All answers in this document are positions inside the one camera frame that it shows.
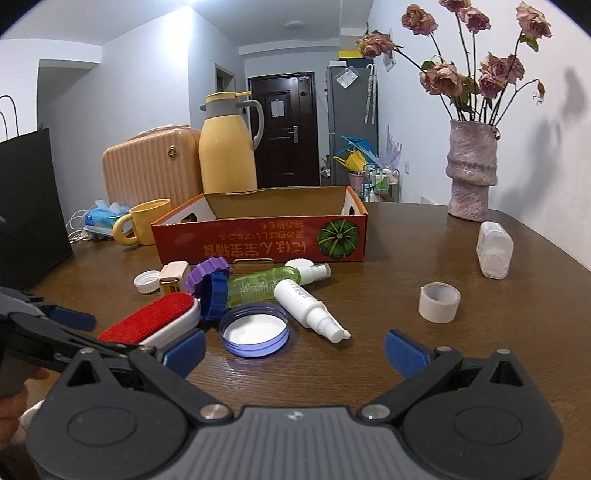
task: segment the pink ceramic vase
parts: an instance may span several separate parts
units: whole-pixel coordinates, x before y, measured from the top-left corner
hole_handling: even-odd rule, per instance
[[[488,189],[496,185],[498,130],[480,122],[452,120],[446,174],[453,179],[449,213],[473,222],[488,214]]]

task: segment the door handle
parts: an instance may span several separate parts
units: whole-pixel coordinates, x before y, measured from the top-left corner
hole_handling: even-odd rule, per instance
[[[300,127],[298,127],[297,125],[294,125],[294,131],[290,132],[294,136],[294,143],[298,143],[300,141],[300,136],[298,134],[299,128]]]

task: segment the blue bottle cap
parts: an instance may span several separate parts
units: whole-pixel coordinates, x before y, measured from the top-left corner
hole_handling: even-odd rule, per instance
[[[206,322],[219,322],[228,309],[228,276],[215,271],[203,277],[201,285],[201,316]]]
[[[226,349],[246,358],[275,353],[290,337],[287,312],[279,304],[267,302],[247,303],[228,310],[219,331]]]

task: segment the person's hand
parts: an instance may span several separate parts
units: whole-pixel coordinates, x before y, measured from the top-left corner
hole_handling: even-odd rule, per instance
[[[31,378],[35,380],[45,380],[49,377],[49,372],[44,368],[38,368]],[[0,400],[0,449],[6,448],[12,439],[12,436],[18,430],[18,419],[27,409],[27,399],[29,391],[26,385],[23,385],[20,393],[14,397],[3,398]]]

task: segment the ceiling light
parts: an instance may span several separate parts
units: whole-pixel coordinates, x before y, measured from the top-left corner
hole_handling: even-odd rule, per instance
[[[304,26],[304,22],[300,20],[292,20],[291,22],[287,22],[284,26],[287,30],[297,30]]]

